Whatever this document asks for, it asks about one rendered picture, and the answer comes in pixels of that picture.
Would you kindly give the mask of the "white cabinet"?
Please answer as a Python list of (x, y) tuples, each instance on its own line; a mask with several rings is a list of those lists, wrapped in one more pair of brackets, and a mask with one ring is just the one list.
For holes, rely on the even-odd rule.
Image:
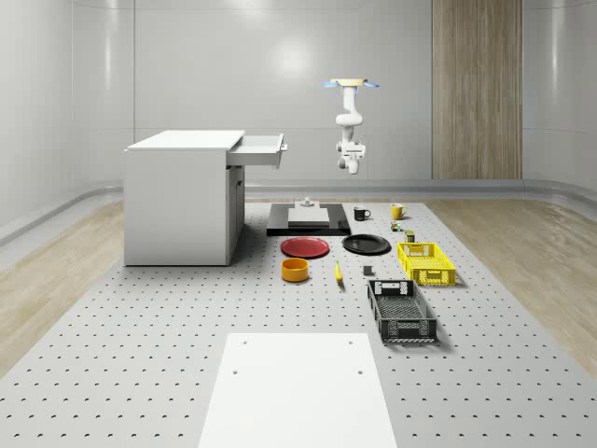
[(124, 152), (124, 262), (227, 265), (227, 154), (243, 131), (164, 131)]

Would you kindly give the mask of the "yellow basket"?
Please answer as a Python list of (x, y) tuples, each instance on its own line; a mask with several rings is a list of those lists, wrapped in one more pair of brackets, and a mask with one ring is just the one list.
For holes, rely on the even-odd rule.
[(455, 267), (435, 243), (399, 243), (397, 257), (408, 279), (420, 285), (455, 284)]

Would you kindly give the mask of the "white board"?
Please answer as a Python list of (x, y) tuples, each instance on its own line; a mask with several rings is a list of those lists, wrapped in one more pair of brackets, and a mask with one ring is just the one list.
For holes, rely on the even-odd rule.
[(365, 333), (231, 333), (199, 448), (396, 448)]

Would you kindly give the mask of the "red plate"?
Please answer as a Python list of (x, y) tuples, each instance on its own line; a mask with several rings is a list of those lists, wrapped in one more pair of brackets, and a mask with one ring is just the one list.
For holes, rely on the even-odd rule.
[(281, 243), (281, 250), (291, 258), (316, 259), (329, 252), (326, 241), (315, 237), (289, 238)]

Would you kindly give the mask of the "yellow bowl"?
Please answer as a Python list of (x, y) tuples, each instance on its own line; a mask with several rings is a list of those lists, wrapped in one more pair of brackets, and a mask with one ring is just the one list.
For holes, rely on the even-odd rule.
[(309, 277), (309, 262), (301, 258), (284, 259), (281, 272), (285, 281), (293, 283), (305, 281)]

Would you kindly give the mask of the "white drawer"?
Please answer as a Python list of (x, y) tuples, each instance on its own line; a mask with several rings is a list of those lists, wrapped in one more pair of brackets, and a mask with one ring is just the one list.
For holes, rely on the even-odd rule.
[(244, 135), (227, 153), (227, 165), (269, 165), (278, 168), (287, 145), (282, 133)]

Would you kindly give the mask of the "dark grey basket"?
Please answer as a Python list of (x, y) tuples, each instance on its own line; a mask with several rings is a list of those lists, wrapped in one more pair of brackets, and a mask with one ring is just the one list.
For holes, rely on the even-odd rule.
[(380, 336), (386, 341), (434, 341), (437, 318), (412, 280), (369, 280), (368, 299)]

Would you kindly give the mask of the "black plate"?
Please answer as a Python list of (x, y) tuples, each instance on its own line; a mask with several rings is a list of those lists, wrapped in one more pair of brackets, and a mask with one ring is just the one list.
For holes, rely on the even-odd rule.
[(349, 252), (365, 256), (383, 255), (391, 250), (391, 245), (386, 239), (364, 233), (345, 237), (342, 245)]

